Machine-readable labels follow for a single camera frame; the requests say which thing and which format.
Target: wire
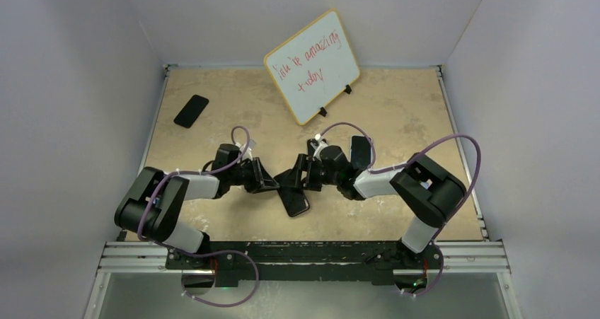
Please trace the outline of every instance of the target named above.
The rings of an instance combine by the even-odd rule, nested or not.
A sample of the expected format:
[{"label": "wire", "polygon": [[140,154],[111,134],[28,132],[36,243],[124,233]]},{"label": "wire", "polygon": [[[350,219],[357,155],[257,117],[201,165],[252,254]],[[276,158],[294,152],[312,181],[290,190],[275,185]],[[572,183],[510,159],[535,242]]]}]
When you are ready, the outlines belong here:
[{"label": "wire", "polygon": [[[244,131],[244,133],[246,133],[246,143],[249,144],[250,143],[250,132],[244,127],[244,126],[235,126],[234,128],[231,129],[231,138],[233,140],[233,133],[236,131],[236,129],[242,129]],[[156,200],[156,198],[158,197],[159,192],[163,189],[164,185],[167,183],[167,181],[169,181],[173,176],[175,175],[213,175],[213,174],[217,174],[220,172],[223,172],[231,167],[233,167],[236,163],[238,163],[238,161],[240,161],[244,154],[246,154],[246,151],[248,150],[248,145],[244,146],[244,148],[241,150],[240,154],[238,155],[238,158],[235,161],[230,162],[229,164],[215,169],[215,170],[211,170],[209,172],[199,172],[198,170],[176,170],[175,172],[171,172],[167,175],[165,175],[162,180],[160,182],[158,182],[158,184],[156,185],[156,188],[154,188],[154,191],[152,192],[150,198],[148,199],[148,203],[146,204],[146,209],[144,210],[144,213],[142,214],[142,217],[139,220],[139,224],[137,226],[137,238],[140,241],[148,241],[147,238],[145,238],[143,236],[143,230],[144,230],[144,224],[146,223],[146,218],[148,217],[148,213],[150,212],[150,209],[152,208],[152,205],[154,204],[154,201]],[[245,259],[247,259],[250,264],[252,265],[252,267],[254,268],[254,272],[256,275],[256,280],[255,280],[255,284],[254,284],[254,288],[252,289],[252,291],[250,292],[250,294],[245,297],[244,299],[236,302],[236,303],[213,303],[212,301],[208,301],[208,300],[204,300],[204,299],[200,299],[196,296],[193,296],[191,294],[189,294],[188,292],[185,292],[187,294],[187,296],[189,296],[190,298],[199,301],[201,303],[205,303],[207,305],[211,305],[211,306],[215,306],[215,307],[234,307],[237,305],[240,305],[241,303],[245,303],[248,299],[250,299],[254,293],[256,292],[256,290],[258,289],[258,285],[260,283],[259,279],[258,279],[258,267],[256,266],[256,263],[254,262],[254,260],[252,260],[251,257],[249,257],[247,254],[242,253],[240,251],[237,250],[220,250],[217,252],[212,252],[212,253],[206,253],[206,254],[195,254],[195,253],[190,253],[190,252],[185,252],[184,250],[180,250],[178,248],[174,248],[172,246],[169,245],[165,245],[164,243],[157,243],[155,242],[157,245],[163,246],[165,248],[168,249],[175,249],[177,252],[183,254],[183,255],[187,255],[189,257],[196,257],[196,258],[204,258],[204,257],[214,257],[217,255],[221,255],[221,254],[237,254],[237,255],[241,255],[243,256]]]},{"label": "wire", "polygon": [[206,162],[204,164],[204,166],[202,166],[202,172],[206,172],[206,169],[208,168],[208,166],[210,166],[213,162],[214,162],[214,160],[210,160],[210,161]]},{"label": "wire", "polygon": [[427,292],[429,292],[429,291],[431,291],[433,289],[433,287],[437,284],[437,282],[442,277],[442,270],[444,269],[444,255],[442,254],[442,250],[439,248],[438,245],[436,245],[433,242],[433,240],[431,240],[431,242],[429,244],[433,245],[433,247],[435,248],[435,250],[437,251],[437,254],[439,256],[439,271],[437,272],[437,275],[435,276],[435,278],[433,279],[433,281],[431,282],[431,284],[428,284],[427,287],[425,287],[425,290],[423,290],[423,292],[419,292],[419,293],[410,293],[410,292],[407,292],[405,294],[410,294],[411,296],[422,296],[422,295],[425,295]]},{"label": "wire", "polygon": [[321,132],[321,136],[325,135],[325,133],[329,132],[329,130],[332,129],[333,127],[342,126],[342,125],[351,126],[352,128],[359,131],[360,134],[362,134],[362,136],[367,139],[367,141],[369,142],[369,145],[371,146],[371,153],[373,154],[373,157],[371,157],[371,163],[369,163],[369,165],[367,166],[367,169],[370,169],[371,167],[373,167],[373,165],[375,164],[375,146],[373,146],[373,140],[369,137],[369,135],[367,135],[367,133],[364,132],[364,130],[362,130],[357,125],[350,123],[350,122],[336,122],[336,123],[330,125],[329,127],[325,128],[325,130],[323,130]]},{"label": "wire", "polygon": [[[333,127],[336,127],[336,126],[339,126],[339,125],[342,125],[342,124],[345,124],[345,125],[348,125],[348,126],[351,126],[351,127],[355,128],[365,138],[367,138],[367,141],[369,141],[369,144],[371,145],[371,152],[373,153],[373,157],[371,158],[371,163],[367,166],[367,169],[370,169],[370,167],[372,167],[375,164],[375,147],[373,146],[373,141],[367,135],[367,133],[365,133],[358,126],[356,126],[356,125],[354,125],[352,123],[349,123],[349,122],[334,123],[334,124],[330,125],[329,127],[325,128],[325,130],[323,130],[321,132],[321,136],[323,136],[327,131],[329,131]],[[477,179],[479,177],[479,170],[481,168],[481,148],[479,147],[479,143],[471,135],[458,133],[458,134],[451,134],[451,135],[448,135],[446,137],[442,137],[441,139],[436,140],[433,143],[431,143],[429,146],[425,147],[422,151],[420,151],[419,153],[417,153],[417,155],[413,156],[410,160],[406,161],[405,163],[401,163],[400,165],[397,165],[397,166],[390,166],[390,167],[382,168],[382,169],[378,169],[378,170],[370,170],[370,173],[371,174],[382,174],[382,173],[390,172],[392,170],[399,170],[399,169],[402,169],[404,167],[410,166],[414,162],[416,162],[417,160],[419,160],[420,158],[422,158],[428,151],[432,150],[433,148],[439,146],[440,144],[442,144],[442,143],[444,143],[444,142],[446,142],[448,140],[458,139],[458,138],[463,138],[463,139],[469,140],[473,144],[473,146],[475,147],[475,152],[476,152],[475,171],[473,172],[473,178],[471,179],[471,183],[470,183],[468,189],[465,192],[465,196],[461,199],[461,201],[458,203],[458,205],[454,208],[454,210],[447,217],[447,219],[451,219],[454,216],[454,214],[456,214],[456,212],[459,211],[459,209],[465,204],[465,202],[467,201],[467,199],[470,197],[471,193],[473,192],[473,188],[475,187],[475,184],[477,183]],[[442,270],[444,268],[444,256],[442,255],[442,251],[439,249],[439,247],[434,243],[434,239],[437,238],[437,236],[440,234],[440,232],[442,232],[442,229],[445,227],[445,225],[446,224],[444,224],[444,226],[441,226],[440,228],[438,228],[437,232],[435,232],[435,234],[433,235],[432,240],[430,242],[430,245],[433,245],[435,247],[435,249],[437,250],[438,255],[440,256],[440,268],[439,268],[439,272],[437,273],[437,276],[435,277],[435,279],[433,280],[433,282],[429,285],[429,287],[427,287],[423,292],[420,292],[418,294],[412,294],[413,296],[421,296],[423,294],[426,294],[427,292],[429,292],[429,290],[431,288],[433,288],[433,286],[435,286],[435,284],[437,284],[437,282],[439,281],[439,279],[442,277]]]},{"label": "wire", "polygon": [[177,250],[177,251],[181,252],[182,254],[185,254],[189,257],[195,257],[195,258],[214,257],[215,255],[221,255],[221,254],[237,254],[237,255],[241,255],[242,257],[247,259],[250,262],[250,264],[252,265],[252,268],[254,269],[254,275],[255,275],[254,280],[255,281],[254,281],[254,287],[252,288],[252,291],[250,291],[250,293],[244,299],[237,301],[235,303],[214,303],[212,301],[198,298],[197,296],[190,294],[190,292],[188,292],[185,289],[185,283],[184,283],[185,279],[182,278],[181,279],[181,287],[183,288],[183,293],[186,296],[190,297],[192,300],[196,300],[196,301],[199,301],[200,303],[205,303],[207,305],[214,306],[214,307],[227,308],[227,307],[235,307],[237,305],[241,305],[242,303],[245,303],[250,298],[252,298],[254,293],[256,293],[256,290],[258,289],[258,285],[260,283],[260,280],[258,279],[258,266],[256,265],[256,262],[254,262],[254,260],[252,260],[252,258],[249,257],[247,254],[242,253],[239,250],[220,250],[218,252],[212,252],[212,253],[207,253],[207,254],[192,254],[192,253],[188,253],[188,252],[183,252],[182,250]]}]

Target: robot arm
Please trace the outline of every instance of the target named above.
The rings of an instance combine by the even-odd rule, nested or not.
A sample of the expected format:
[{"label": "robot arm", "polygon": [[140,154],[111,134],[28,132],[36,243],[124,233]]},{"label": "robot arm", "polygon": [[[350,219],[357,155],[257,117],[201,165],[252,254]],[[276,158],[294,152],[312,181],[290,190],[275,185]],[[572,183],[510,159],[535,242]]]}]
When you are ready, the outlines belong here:
[{"label": "robot arm", "polygon": [[[212,161],[217,170],[238,160],[242,145],[221,144]],[[145,167],[115,212],[117,226],[136,232],[148,198],[165,176],[162,170]],[[208,234],[179,221],[184,201],[218,199],[232,185],[243,185],[246,192],[259,193],[276,190],[279,185],[266,172],[259,158],[253,158],[250,148],[246,155],[227,170],[213,175],[185,174],[173,176],[159,192],[144,222],[142,235],[157,243],[173,246],[190,253],[208,253]]]},{"label": "robot arm", "polygon": [[[285,179],[278,179],[282,188],[321,190],[322,185],[335,185],[351,200],[398,195],[415,213],[398,244],[413,253],[425,249],[466,194],[460,180],[427,156],[421,156],[404,168],[372,173],[356,169],[339,146],[327,145],[320,136],[308,141],[308,152],[310,155],[299,154],[296,165],[287,171]],[[306,171],[306,177],[301,179],[303,171]]]}]

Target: beige tile surface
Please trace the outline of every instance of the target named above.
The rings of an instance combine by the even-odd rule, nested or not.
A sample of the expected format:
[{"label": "beige tile surface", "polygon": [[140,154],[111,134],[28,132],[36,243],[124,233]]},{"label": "beige tile surface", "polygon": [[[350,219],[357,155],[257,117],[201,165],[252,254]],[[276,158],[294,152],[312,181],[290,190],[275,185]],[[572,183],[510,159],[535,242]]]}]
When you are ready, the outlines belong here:
[{"label": "beige tile surface", "polygon": [[[433,69],[363,69],[352,88],[352,95],[342,94],[327,107],[327,117],[299,126],[264,69],[172,70],[146,165],[167,171],[201,168],[214,158],[220,143],[230,141],[230,129],[237,124],[249,128],[258,143],[253,155],[271,175],[291,168],[297,154],[306,150],[306,140],[334,122],[358,124],[374,139],[375,167],[404,161],[452,133]],[[173,118],[194,94],[208,98],[209,105],[190,129],[175,125]],[[352,128],[340,126],[325,137],[348,156],[353,134]],[[243,142],[243,132],[236,135]],[[430,153],[467,183],[455,142]],[[397,196],[350,201],[333,186],[306,194],[311,210],[293,219],[276,192],[249,195],[240,187],[218,200],[186,202],[180,219],[207,231],[213,240],[395,240],[413,217]],[[472,200],[439,239],[481,239]]]}]

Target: black smartphone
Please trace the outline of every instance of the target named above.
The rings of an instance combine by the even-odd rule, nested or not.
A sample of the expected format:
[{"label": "black smartphone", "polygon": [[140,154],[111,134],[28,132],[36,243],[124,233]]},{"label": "black smartphone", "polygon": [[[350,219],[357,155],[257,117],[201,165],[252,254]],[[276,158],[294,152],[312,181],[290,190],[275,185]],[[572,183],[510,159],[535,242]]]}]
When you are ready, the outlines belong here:
[{"label": "black smartphone", "polygon": [[282,200],[287,215],[290,218],[293,218],[308,211],[311,208],[311,204],[308,202],[302,188],[287,186],[291,171],[291,169],[288,169],[283,173],[276,175],[273,179],[279,184],[277,194],[279,194],[279,198]]},{"label": "black smartphone", "polygon": [[183,109],[175,116],[173,121],[181,127],[190,128],[207,105],[207,98],[203,98],[200,95],[194,95],[185,106],[183,106]]},{"label": "black smartphone", "polygon": [[356,169],[367,169],[371,163],[371,144],[366,137],[354,135],[350,139],[350,163]]}]

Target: white wall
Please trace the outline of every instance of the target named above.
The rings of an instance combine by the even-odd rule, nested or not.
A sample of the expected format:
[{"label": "white wall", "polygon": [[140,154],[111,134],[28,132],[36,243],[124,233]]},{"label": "white wall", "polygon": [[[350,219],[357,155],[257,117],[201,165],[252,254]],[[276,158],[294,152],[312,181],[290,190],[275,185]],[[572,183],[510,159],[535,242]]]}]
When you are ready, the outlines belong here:
[{"label": "white wall", "polygon": [[336,8],[361,64],[444,63],[480,0],[132,0],[165,63],[263,64]]},{"label": "white wall", "polygon": [[526,318],[600,313],[599,17],[600,0],[483,0],[444,74]]},{"label": "white wall", "polygon": [[0,318],[80,318],[161,63],[128,0],[0,0]]}]

